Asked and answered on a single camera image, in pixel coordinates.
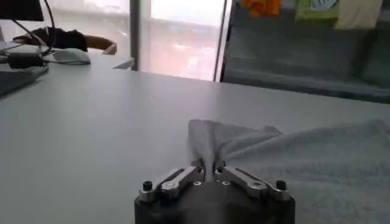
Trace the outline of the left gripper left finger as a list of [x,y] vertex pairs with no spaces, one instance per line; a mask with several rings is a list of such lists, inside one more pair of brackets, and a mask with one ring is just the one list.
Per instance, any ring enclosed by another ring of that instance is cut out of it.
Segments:
[[143,182],[138,199],[141,202],[173,201],[189,185],[205,179],[205,167],[202,160],[193,161],[187,168],[172,169],[155,180]]

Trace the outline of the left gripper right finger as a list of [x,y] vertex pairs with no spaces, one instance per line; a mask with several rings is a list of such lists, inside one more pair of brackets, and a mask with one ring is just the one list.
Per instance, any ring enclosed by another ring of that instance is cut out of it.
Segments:
[[246,194],[252,198],[260,198],[264,194],[276,201],[288,201],[291,198],[284,181],[281,181],[282,188],[280,188],[245,170],[226,166],[225,164],[214,169],[214,177],[215,180],[234,183],[242,187]]

